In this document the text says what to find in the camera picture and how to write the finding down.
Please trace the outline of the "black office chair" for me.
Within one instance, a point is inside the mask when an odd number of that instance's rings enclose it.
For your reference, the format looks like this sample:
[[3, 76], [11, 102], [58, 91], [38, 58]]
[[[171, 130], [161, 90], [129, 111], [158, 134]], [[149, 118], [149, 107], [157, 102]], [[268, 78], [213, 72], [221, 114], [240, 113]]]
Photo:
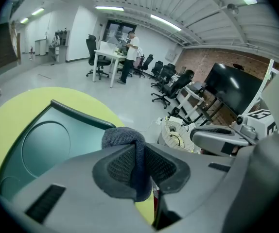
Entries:
[[192, 81], [193, 77], [194, 72], [192, 70], [187, 70], [171, 86], [168, 84], [164, 85], [161, 89], [161, 94], [151, 93], [151, 96], [156, 96], [156, 98], [152, 99], [152, 102], [160, 100], [164, 104], [164, 109], [166, 109], [171, 104], [167, 98], [171, 100], [175, 99], [178, 92], [187, 86]]
[[144, 71], [148, 70], [149, 64], [153, 60], [153, 55], [149, 54], [148, 57], [145, 59], [144, 57], [141, 57], [140, 63], [137, 67], [134, 68], [133, 74], [139, 75], [139, 77], [144, 77]]
[[175, 66], [173, 64], [164, 65], [160, 73], [157, 75], [156, 83], [151, 83], [151, 87], [162, 88], [169, 83], [171, 77], [176, 74]]
[[[89, 51], [89, 59], [88, 63], [90, 66], [94, 66], [94, 59], [95, 59], [95, 50], [96, 48], [96, 37], [89, 34], [88, 38], [86, 39], [87, 48]], [[106, 75], [109, 78], [109, 74], [103, 71], [104, 66], [109, 66], [111, 64], [110, 60], [107, 60], [105, 56], [100, 55], [98, 56], [97, 60], [97, 70], [96, 73], [99, 75], [99, 80], [101, 79], [102, 75]]]
[[155, 79], [159, 76], [160, 72], [162, 71], [163, 68], [163, 63], [161, 61], [157, 61], [155, 63], [155, 66], [153, 67], [153, 69], [151, 70], [151, 78]]

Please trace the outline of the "grey cabinet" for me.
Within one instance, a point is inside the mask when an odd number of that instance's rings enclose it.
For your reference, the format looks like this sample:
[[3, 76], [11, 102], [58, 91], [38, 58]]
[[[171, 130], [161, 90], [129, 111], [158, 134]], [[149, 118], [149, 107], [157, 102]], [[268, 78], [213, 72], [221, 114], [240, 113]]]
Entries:
[[49, 44], [49, 56], [53, 61], [53, 65], [66, 62], [69, 36], [69, 30], [55, 32], [52, 42]]

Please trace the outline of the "white carton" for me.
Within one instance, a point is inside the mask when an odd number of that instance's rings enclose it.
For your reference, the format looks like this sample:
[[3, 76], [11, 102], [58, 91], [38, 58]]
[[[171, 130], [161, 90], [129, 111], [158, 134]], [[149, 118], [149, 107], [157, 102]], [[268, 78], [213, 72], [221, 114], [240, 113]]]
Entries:
[[113, 54], [116, 51], [116, 48], [117, 48], [116, 44], [106, 42], [106, 41], [101, 41], [99, 51]]

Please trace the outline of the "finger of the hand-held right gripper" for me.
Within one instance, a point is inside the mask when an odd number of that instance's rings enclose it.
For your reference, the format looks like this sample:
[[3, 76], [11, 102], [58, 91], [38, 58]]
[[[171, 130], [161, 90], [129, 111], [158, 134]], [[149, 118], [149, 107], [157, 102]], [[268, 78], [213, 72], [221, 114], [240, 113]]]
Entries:
[[218, 156], [231, 156], [233, 151], [249, 142], [230, 127], [199, 126], [191, 130], [191, 141], [200, 149]]

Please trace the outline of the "large black screen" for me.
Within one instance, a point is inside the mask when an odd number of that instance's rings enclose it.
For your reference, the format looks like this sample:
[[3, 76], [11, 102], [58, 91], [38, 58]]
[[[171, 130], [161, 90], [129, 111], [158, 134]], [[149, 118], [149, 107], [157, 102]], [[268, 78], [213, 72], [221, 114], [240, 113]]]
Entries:
[[241, 115], [254, 99], [262, 80], [234, 67], [215, 63], [206, 77], [205, 90], [236, 115]]

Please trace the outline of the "green plastic tray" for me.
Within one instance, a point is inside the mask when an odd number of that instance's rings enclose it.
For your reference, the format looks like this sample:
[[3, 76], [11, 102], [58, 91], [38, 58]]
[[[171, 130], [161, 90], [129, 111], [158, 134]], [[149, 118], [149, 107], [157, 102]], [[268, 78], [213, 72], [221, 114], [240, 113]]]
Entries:
[[11, 200], [55, 165], [100, 150], [105, 130], [114, 127], [110, 122], [51, 100], [4, 157], [0, 167], [0, 195]]

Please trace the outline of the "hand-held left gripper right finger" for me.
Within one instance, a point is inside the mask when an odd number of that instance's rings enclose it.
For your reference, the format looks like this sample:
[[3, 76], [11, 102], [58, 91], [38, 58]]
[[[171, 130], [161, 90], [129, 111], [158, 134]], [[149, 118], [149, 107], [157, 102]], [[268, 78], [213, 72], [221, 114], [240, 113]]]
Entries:
[[164, 229], [199, 209], [229, 172], [233, 161], [231, 157], [147, 144], [145, 168], [159, 188], [153, 227]]

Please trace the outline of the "white wall panel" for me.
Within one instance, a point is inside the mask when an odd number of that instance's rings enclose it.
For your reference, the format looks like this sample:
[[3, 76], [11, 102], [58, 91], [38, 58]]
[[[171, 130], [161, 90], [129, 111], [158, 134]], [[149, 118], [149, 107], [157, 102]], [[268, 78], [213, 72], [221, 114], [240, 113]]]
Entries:
[[165, 55], [165, 59], [172, 62], [174, 61], [175, 58], [176, 58], [176, 52], [174, 50], [168, 50]]

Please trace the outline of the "white office desk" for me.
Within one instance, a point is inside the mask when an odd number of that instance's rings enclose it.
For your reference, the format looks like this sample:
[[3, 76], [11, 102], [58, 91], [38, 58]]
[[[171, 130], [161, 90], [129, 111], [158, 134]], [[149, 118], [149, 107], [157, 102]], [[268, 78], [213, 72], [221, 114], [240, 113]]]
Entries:
[[[184, 112], [184, 119], [186, 120], [190, 120], [189, 117], [196, 112], [196, 110], [198, 108], [201, 107], [202, 103], [206, 103], [205, 99], [203, 98], [202, 93], [195, 93], [193, 90], [190, 89], [190, 85], [185, 86], [183, 89], [181, 89], [180, 93], [182, 93], [182, 91], [187, 92], [186, 96], [182, 99], [182, 100], [178, 100], [178, 109], [181, 109]], [[187, 102], [189, 101], [190, 97], [194, 98], [197, 100], [197, 104], [189, 111], [187, 111], [186, 109], [184, 109], [184, 105], [187, 104]]]
[[109, 57], [112, 61], [114, 61], [114, 67], [112, 70], [112, 76], [111, 76], [111, 82], [110, 82], [110, 88], [113, 88], [113, 83], [115, 80], [115, 75], [117, 72], [118, 64], [121, 60], [124, 60], [126, 58], [126, 56], [123, 56], [123, 55], [115, 53], [115, 52], [103, 51], [103, 50], [95, 50], [94, 52], [95, 52], [95, 58], [94, 58], [94, 65], [93, 65], [92, 81], [95, 82], [98, 56], [102, 55], [105, 57]]

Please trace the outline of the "black double door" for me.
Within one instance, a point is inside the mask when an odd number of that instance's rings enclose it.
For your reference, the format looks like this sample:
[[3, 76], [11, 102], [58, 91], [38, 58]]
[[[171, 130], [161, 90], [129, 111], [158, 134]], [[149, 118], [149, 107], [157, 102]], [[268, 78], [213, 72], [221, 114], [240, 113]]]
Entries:
[[105, 28], [103, 41], [125, 45], [131, 40], [128, 37], [128, 33], [135, 32], [136, 27], [137, 26], [134, 24], [126, 23], [121, 20], [109, 20]]

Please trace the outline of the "dark blue cloth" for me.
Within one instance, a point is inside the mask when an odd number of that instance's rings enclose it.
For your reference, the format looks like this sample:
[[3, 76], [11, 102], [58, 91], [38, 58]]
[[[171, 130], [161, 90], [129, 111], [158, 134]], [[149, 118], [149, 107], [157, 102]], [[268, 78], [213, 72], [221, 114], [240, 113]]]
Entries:
[[152, 181], [145, 169], [146, 141], [144, 136], [128, 127], [111, 128], [105, 130], [101, 144], [103, 149], [118, 145], [135, 145], [134, 157], [119, 163], [120, 168], [130, 167], [131, 169], [128, 170], [127, 174], [118, 171], [118, 181], [136, 191], [136, 202], [148, 199], [152, 191]]

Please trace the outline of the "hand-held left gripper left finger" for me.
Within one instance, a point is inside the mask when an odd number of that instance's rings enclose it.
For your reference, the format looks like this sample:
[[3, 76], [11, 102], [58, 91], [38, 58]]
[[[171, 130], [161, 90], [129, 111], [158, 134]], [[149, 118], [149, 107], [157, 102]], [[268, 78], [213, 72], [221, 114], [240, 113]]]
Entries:
[[154, 233], [129, 186], [134, 145], [71, 158], [13, 198], [16, 219], [30, 233]]

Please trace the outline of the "white metal shelf rack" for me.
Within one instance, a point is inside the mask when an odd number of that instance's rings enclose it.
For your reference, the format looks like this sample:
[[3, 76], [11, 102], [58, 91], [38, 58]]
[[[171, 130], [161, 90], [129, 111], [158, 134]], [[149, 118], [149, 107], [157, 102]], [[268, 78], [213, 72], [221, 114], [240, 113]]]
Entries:
[[256, 93], [256, 95], [254, 96], [253, 100], [250, 102], [250, 104], [247, 106], [247, 108], [244, 110], [243, 115], [247, 115], [252, 108], [261, 101], [262, 99], [262, 92], [264, 91], [266, 85], [270, 82], [270, 80], [272, 80], [276, 75], [279, 74], [279, 71], [277, 69], [274, 68], [274, 63], [275, 60], [274, 59], [270, 59], [267, 71], [265, 73], [264, 79]]

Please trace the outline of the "ceiling spot lamp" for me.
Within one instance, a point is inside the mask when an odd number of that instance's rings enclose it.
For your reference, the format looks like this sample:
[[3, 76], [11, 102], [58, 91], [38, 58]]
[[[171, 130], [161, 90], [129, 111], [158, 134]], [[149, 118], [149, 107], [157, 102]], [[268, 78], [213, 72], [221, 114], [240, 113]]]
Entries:
[[231, 13], [233, 15], [237, 15], [239, 12], [239, 8], [235, 4], [232, 4], [232, 3], [227, 5], [227, 10], [229, 13]]

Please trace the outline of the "white counter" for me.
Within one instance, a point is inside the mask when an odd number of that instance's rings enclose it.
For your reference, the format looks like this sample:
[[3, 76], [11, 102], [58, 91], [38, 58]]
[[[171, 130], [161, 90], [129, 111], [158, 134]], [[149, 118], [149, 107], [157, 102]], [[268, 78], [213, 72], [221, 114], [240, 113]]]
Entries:
[[46, 55], [47, 39], [39, 39], [35, 41], [35, 55]]

